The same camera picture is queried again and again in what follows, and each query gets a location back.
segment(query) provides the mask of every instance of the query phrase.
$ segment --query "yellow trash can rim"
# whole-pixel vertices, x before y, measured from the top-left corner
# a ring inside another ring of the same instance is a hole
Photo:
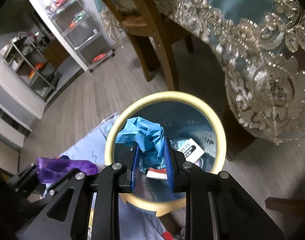
[[[199,110],[209,121],[211,127],[216,135],[216,157],[214,160],[214,166],[211,169],[211,173],[218,174],[223,167],[226,157],[226,136],[222,124],[217,114],[212,108],[207,105],[201,99],[183,92],[177,91],[165,91],[155,93],[139,99],[137,102],[129,106],[116,120],[107,138],[105,148],[105,164],[111,165],[114,163],[114,150],[115,141],[117,134],[121,131],[123,126],[126,124],[127,119],[131,118],[136,112],[143,109],[144,107],[163,101],[175,101],[186,103]],[[147,210],[156,212],[156,216],[162,216],[171,212],[172,210],[182,208],[186,204],[186,198],[178,199],[175,201],[157,203],[151,202],[135,196],[134,194],[121,194],[120,195],[124,202],[129,202],[132,205]]]

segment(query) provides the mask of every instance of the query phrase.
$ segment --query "metal shelf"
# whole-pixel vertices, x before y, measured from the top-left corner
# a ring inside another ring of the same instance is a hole
[[[58,81],[60,78],[61,78],[61,74],[60,74],[59,72],[56,73],[56,76],[55,76],[54,79],[51,81],[51,84],[52,84],[54,87],[56,87],[56,83],[57,83],[57,81]],[[47,100],[48,95],[50,94],[50,92],[51,92],[52,90],[54,90],[54,88],[48,87],[48,88],[46,89],[46,91],[45,91],[41,96],[42,96],[43,98],[45,98],[45,100]]]
[[[45,101],[45,96],[47,96],[46,94],[40,94],[38,93],[36,90],[34,90],[32,88],[33,84],[35,83],[35,81],[40,77],[43,82],[45,82],[47,85],[46,87],[48,87],[46,89],[46,91],[48,91],[50,89],[53,90],[55,89],[55,86],[53,85],[53,82],[49,82],[43,75],[42,73],[45,71],[45,69],[48,67],[48,66],[51,66],[51,64],[49,64],[48,62],[46,62],[46,66],[43,68],[43,70],[41,72],[39,72],[38,70],[35,69],[35,67],[29,62],[29,60],[27,59],[27,54],[26,56],[22,54],[22,52],[20,51],[20,48],[21,46],[24,44],[25,41],[29,41],[29,43],[32,45],[32,47],[45,59],[46,61],[46,58],[42,55],[42,53],[37,49],[37,47],[33,44],[33,42],[26,36],[26,37],[23,37],[15,42],[11,42],[12,44],[12,48],[9,49],[9,51],[7,52],[7,54],[5,55],[5,57],[3,58],[4,62],[8,65],[8,67],[27,85],[27,87],[29,87],[31,89],[31,91],[33,91],[36,95],[38,95],[39,97],[41,97],[44,101]],[[9,55],[13,54],[13,53],[18,53],[22,59],[24,60],[24,62],[27,64],[27,66],[29,67],[30,71],[31,70],[34,70],[35,71],[35,75],[34,77],[30,80],[28,75],[26,74],[20,74],[18,73],[19,72],[19,69],[20,66],[23,65],[23,62],[21,62],[20,60],[20,64],[18,64],[17,68],[16,69],[13,69],[8,61],[6,60]]]
[[[83,43],[81,43],[78,47],[75,47],[75,51],[81,51],[85,47],[87,47],[89,44],[91,44],[93,41],[95,41],[97,38],[101,36],[101,33],[97,31],[97,29],[94,29],[94,35],[89,37],[87,40],[85,40]]]
[[[63,11],[65,11],[70,5],[74,4],[77,1],[78,0],[69,0],[63,6],[61,6],[57,11],[55,11],[53,14],[51,14],[48,18],[50,20],[56,19]]]
[[[92,68],[96,67],[96,66],[99,65],[101,62],[103,62],[104,60],[106,60],[107,58],[109,58],[112,54],[113,54],[113,51],[112,51],[112,50],[108,51],[108,52],[107,52],[107,55],[106,55],[105,57],[103,57],[101,60],[97,60],[97,61],[95,61],[94,63],[91,63],[91,64],[88,66],[88,68],[89,68],[89,69],[92,69]]]
[[[76,27],[78,27],[80,24],[82,24],[85,20],[87,20],[89,18],[89,15],[88,14],[85,14],[85,16],[80,20],[78,21],[77,23],[75,23],[75,25],[72,27],[72,28],[68,28],[67,30],[65,30],[61,36],[62,37],[65,37],[67,36],[71,31],[73,31]]]

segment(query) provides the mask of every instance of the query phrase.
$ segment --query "metal screw head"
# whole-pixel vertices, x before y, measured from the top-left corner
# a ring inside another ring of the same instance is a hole
[[[115,163],[115,164],[113,164],[112,168],[114,170],[119,170],[121,168],[121,164],[120,163]]]
[[[228,179],[229,174],[228,174],[228,172],[222,171],[222,172],[220,172],[220,177],[222,177],[223,179]]]
[[[191,162],[184,162],[182,164],[182,166],[185,168],[185,169],[190,169],[192,167],[192,163]]]
[[[76,174],[76,179],[83,179],[85,174],[83,172],[79,172]]]

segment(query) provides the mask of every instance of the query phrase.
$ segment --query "chair backrest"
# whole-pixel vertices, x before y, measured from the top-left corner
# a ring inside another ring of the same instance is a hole
[[[102,0],[111,12],[116,16],[117,20],[122,23],[124,17],[121,16],[120,12],[116,9],[110,0]],[[156,36],[167,36],[166,29],[164,28],[164,23],[162,21],[161,15],[153,0],[133,0],[137,6],[139,13],[143,17],[147,26],[156,33]]]

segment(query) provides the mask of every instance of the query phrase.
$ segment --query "purple cloth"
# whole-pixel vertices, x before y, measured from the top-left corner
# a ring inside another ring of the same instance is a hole
[[[98,173],[96,164],[87,160],[37,158],[37,177],[40,183],[55,183],[73,168],[86,175]]]

